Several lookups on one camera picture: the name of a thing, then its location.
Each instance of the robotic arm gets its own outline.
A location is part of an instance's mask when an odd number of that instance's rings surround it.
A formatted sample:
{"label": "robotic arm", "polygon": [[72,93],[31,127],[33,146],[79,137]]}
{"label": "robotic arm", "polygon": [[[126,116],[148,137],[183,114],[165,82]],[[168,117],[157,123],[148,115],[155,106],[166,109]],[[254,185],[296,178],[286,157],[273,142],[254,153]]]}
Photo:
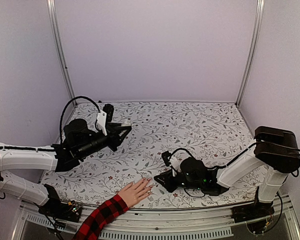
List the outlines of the robotic arm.
{"label": "robotic arm", "polygon": [[[190,157],[179,162],[174,154],[186,151]],[[172,193],[177,188],[201,190],[205,195],[218,196],[254,169],[267,165],[263,183],[257,188],[252,204],[232,208],[234,221],[243,222],[274,213],[273,200],[290,173],[300,167],[300,149],[293,132],[260,126],[250,145],[224,166],[206,167],[201,160],[179,148],[173,153],[164,152],[162,159],[171,170],[154,177]]]}
{"label": "robotic arm", "polygon": [[62,144],[44,147],[21,147],[0,143],[0,192],[39,206],[40,211],[58,219],[78,222],[80,206],[73,201],[62,203],[56,190],[12,174],[11,169],[40,169],[66,172],[105,147],[116,151],[131,131],[129,123],[112,123],[114,107],[106,104],[98,113],[97,132],[88,129],[84,119],[75,119],[64,127]]}

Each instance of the human hand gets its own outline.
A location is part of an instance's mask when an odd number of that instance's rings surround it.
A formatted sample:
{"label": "human hand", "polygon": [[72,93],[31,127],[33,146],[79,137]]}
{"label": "human hand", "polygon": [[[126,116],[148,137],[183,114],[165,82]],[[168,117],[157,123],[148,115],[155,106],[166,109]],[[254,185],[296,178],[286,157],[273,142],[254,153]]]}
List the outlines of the human hand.
{"label": "human hand", "polygon": [[118,195],[123,199],[128,208],[131,208],[152,194],[150,190],[153,188],[153,185],[147,187],[150,181],[151,178],[141,178],[137,183],[130,182],[118,192]]}

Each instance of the patterned table surface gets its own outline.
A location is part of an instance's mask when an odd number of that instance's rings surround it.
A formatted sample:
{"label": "patterned table surface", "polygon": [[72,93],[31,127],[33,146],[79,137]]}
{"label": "patterned table surface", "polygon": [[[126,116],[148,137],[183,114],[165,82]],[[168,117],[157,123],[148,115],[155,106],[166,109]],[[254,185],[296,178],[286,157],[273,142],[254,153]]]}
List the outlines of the patterned table surface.
{"label": "patterned table surface", "polygon": [[[123,186],[141,177],[154,177],[167,170],[161,153],[187,148],[207,167],[224,165],[252,139],[237,107],[232,103],[115,102],[113,122],[132,123],[132,131],[118,151],[105,148],[68,172],[48,171],[41,183],[55,187],[64,200],[99,205]],[[72,119],[87,120],[94,129],[97,112],[89,103],[76,108]],[[190,197],[183,189],[168,193],[155,181],[153,194],[136,205],[138,209],[204,208],[242,203],[254,199],[265,177],[264,166],[237,181],[219,196]],[[202,196],[201,192],[190,191]]]}

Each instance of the white wall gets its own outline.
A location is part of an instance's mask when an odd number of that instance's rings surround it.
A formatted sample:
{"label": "white wall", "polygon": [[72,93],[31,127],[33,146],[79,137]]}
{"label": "white wall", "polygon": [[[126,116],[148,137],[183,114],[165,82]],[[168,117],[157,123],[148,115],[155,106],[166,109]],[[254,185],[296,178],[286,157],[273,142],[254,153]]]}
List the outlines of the white wall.
{"label": "white wall", "polygon": [[56,1],[77,95],[235,102],[257,0]]}
{"label": "white wall", "polygon": [[[291,130],[300,148],[300,0],[267,0],[241,110],[248,125]],[[300,223],[300,176],[285,187]]]}
{"label": "white wall", "polygon": [[[0,1],[0,142],[52,144],[68,100],[46,1]],[[11,234],[19,203],[0,200],[0,240]]]}

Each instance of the red plaid sleeve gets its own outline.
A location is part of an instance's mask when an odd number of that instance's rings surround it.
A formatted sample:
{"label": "red plaid sleeve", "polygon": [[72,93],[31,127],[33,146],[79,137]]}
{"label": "red plaid sleeve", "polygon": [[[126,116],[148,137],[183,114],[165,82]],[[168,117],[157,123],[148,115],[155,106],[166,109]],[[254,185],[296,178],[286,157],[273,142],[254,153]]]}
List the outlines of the red plaid sleeve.
{"label": "red plaid sleeve", "polygon": [[102,228],[126,211],[128,207],[125,201],[119,195],[115,195],[87,217],[72,240],[97,240]]}

